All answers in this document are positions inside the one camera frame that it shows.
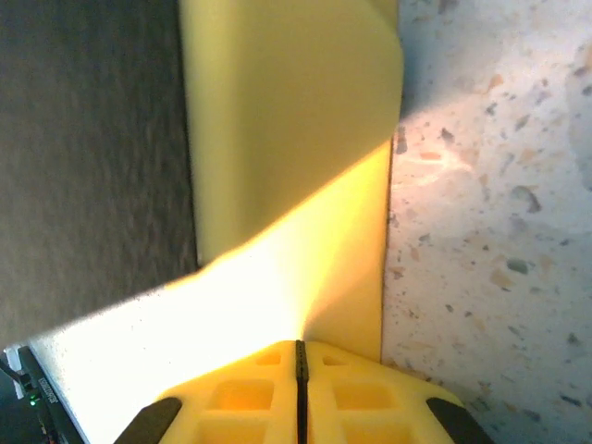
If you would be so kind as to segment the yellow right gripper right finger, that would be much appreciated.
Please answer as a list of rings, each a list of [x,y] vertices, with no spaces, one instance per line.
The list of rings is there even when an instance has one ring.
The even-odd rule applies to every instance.
[[[300,342],[301,443],[491,443],[441,386],[321,342]]]

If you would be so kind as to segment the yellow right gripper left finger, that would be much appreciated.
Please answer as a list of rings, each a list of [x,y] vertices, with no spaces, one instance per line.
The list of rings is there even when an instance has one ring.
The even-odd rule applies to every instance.
[[[296,443],[296,343],[281,341],[169,388],[119,443]]]

